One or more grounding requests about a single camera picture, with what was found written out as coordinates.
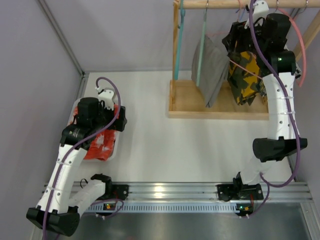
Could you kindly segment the grey trousers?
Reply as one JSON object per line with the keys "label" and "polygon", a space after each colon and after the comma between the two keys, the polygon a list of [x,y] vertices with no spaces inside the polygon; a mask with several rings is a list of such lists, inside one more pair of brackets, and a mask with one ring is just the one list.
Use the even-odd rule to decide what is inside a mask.
{"label": "grey trousers", "polygon": [[222,83],[227,80],[229,57],[222,43],[223,35],[205,36],[200,84],[198,90],[204,98],[204,106],[211,108],[215,103]]}

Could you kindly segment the camouflage yellow trousers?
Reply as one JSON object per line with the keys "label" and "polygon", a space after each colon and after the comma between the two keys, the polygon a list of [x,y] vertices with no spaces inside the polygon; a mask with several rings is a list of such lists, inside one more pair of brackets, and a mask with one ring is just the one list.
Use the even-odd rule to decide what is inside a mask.
{"label": "camouflage yellow trousers", "polygon": [[[244,51],[234,56],[231,60],[261,77],[261,71],[254,53]],[[258,95],[262,97],[267,95],[262,79],[250,75],[232,62],[229,62],[227,82],[231,88],[233,98],[239,106],[250,106]]]}

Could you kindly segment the pink wire hanger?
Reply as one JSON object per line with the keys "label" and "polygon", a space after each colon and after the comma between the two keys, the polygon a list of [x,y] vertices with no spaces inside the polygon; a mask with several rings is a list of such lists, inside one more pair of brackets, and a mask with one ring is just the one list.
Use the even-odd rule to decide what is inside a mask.
{"label": "pink wire hanger", "polygon": [[[245,9],[245,5],[242,3],[241,0],[238,0],[238,3],[239,3],[239,8],[238,8],[238,17],[237,17],[237,20],[240,20],[242,17],[241,17],[241,10],[242,9]],[[215,32],[215,33],[206,33],[205,35],[207,37],[214,37],[214,36],[217,36],[217,35],[221,35],[221,34],[227,34],[228,32],[227,31],[220,31],[220,32]],[[234,65],[236,65],[237,67],[239,67],[240,69],[244,70],[245,72],[247,72],[248,74],[252,75],[252,76],[255,76],[257,77],[258,79],[262,79],[260,76],[258,76],[257,74],[247,70],[246,68],[242,67],[241,65],[239,65],[238,63],[236,63],[235,61],[229,59],[229,61],[231,63],[233,63]]]}

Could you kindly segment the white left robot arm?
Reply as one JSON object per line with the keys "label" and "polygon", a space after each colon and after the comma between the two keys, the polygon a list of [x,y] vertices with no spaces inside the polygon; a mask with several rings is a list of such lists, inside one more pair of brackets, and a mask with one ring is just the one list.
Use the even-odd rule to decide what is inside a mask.
{"label": "white left robot arm", "polygon": [[52,232],[70,237],[80,218],[96,201],[124,201],[128,185],[113,184],[111,177],[94,174],[75,195],[71,195],[76,173],[84,159],[105,158],[96,154],[95,140],[103,137],[115,142],[115,133],[123,132],[127,124],[126,108],[106,100],[84,97],[77,101],[72,119],[62,130],[58,157],[47,187],[35,207],[27,210],[26,218],[44,233]]}

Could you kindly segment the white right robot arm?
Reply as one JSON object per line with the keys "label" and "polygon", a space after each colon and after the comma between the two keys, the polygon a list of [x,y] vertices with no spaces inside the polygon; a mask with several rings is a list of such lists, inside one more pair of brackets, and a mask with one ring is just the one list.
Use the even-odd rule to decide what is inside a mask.
{"label": "white right robot arm", "polygon": [[253,158],[231,184],[220,184],[218,198],[263,199],[261,175],[276,162],[292,154],[300,154],[307,147],[295,123],[294,92],[296,57],[286,49],[287,34],[291,27],[288,16],[279,13],[253,13],[248,22],[232,24],[222,40],[228,54],[249,51],[256,55],[256,63],[265,86],[268,102],[268,133],[253,141]]}

